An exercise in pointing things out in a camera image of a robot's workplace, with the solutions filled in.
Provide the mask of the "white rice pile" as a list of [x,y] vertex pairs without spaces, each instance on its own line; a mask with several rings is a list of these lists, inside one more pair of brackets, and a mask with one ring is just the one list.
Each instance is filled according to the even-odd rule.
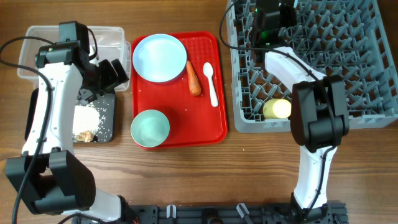
[[96,134],[100,125],[100,113],[93,107],[75,106],[72,133],[78,135],[85,131]]

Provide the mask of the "brown mushroom piece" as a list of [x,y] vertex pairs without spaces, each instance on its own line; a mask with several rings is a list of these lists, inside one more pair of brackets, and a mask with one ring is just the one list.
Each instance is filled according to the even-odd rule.
[[83,131],[76,135],[76,140],[78,142],[92,142],[94,140],[94,135],[90,131]]

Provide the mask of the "large light blue plate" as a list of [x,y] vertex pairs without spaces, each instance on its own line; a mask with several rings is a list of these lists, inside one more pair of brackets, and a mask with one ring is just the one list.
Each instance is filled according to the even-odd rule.
[[154,34],[143,38],[135,47],[132,64],[138,75],[154,83],[177,78],[187,62],[187,50],[176,37]]

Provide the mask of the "green bowl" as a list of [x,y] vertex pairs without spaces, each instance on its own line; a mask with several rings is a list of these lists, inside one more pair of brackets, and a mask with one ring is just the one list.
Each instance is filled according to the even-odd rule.
[[145,110],[134,117],[131,136],[142,147],[161,145],[169,136],[170,123],[166,115],[158,110]]

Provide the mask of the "orange carrot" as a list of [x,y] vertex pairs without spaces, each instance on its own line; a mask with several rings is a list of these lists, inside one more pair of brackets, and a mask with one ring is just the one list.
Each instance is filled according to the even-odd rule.
[[200,95],[201,94],[201,86],[199,84],[198,78],[196,76],[196,73],[195,73],[190,61],[187,61],[187,63],[186,63],[186,70],[187,70],[187,75],[188,75],[188,87],[189,87],[190,93],[194,96]]

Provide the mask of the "white plastic spoon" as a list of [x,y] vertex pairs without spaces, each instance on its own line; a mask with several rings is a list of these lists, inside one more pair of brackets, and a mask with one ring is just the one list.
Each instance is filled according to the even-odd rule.
[[211,105],[212,105],[212,107],[217,107],[219,105],[219,103],[218,103],[218,97],[216,95],[215,86],[213,83],[214,70],[213,70],[211,63],[206,62],[204,64],[203,73],[208,79]]

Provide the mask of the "yellow plastic cup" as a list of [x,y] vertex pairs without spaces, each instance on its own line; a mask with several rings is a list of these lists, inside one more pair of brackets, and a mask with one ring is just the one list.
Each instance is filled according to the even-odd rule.
[[271,99],[263,106],[265,119],[285,119],[291,115],[292,104],[285,99]]

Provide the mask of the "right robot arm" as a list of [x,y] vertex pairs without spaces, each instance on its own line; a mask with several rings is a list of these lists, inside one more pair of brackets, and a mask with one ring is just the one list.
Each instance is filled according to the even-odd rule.
[[279,36],[297,23],[296,1],[256,1],[251,47],[257,61],[292,94],[290,129],[300,146],[292,216],[309,222],[327,215],[326,187],[332,158],[349,131],[345,84],[304,62]]

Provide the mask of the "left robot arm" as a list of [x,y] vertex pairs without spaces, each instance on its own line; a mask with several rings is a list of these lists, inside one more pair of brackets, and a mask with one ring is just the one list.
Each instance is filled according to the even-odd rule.
[[97,189],[92,172],[74,155],[72,129],[75,103],[89,103],[127,82],[121,62],[96,62],[94,33],[76,21],[59,25],[58,42],[45,41],[36,57],[40,85],[22,153],[6,161],[6,177],[19,205],[34,215],[62,215],[64,220],[137,223],[138,216],[120,195]]

